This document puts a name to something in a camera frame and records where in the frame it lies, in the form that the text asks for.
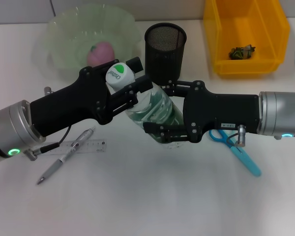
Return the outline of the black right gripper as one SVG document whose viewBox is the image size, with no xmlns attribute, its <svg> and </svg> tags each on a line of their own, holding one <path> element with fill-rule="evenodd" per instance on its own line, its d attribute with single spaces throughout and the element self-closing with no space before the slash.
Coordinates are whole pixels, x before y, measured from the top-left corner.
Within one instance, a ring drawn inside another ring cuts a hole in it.
<svg viewBox="0 0 295 236">
<path fill-rule="evenodd" d="M 184 125 L 144 122 L 147 134 L 160 143 L 198 143 L 210 130 L 238 130 L 256 134 L 260 121 L 259 97 L 253 94 L 216 94 L 207 90 L 203 81 L 168 81 L 161 86 L 168 96 L 184 97 Z"/>
</svg>

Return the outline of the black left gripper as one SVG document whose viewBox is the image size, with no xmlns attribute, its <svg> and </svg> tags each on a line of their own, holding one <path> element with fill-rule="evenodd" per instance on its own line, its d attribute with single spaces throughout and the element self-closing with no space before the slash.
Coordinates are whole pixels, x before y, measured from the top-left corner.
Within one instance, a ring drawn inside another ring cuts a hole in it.
<svg viewBox="0 0 295 236">
<path fill-rule="evenodd" d="M 136 105 L 137 93 L 153 88 L 151 79 L 144 75 L 110 95 L 105 75 L 111 67 L 118 74 L 143 70 L 139 57 L 125 63 L 115 59 L 96 67 L 81 69 L 73 84 L 30 103 L 34 128 L 47 137 L 89 118 L 105 125 L 112 121 L 113 116 Z"/>
</svg>

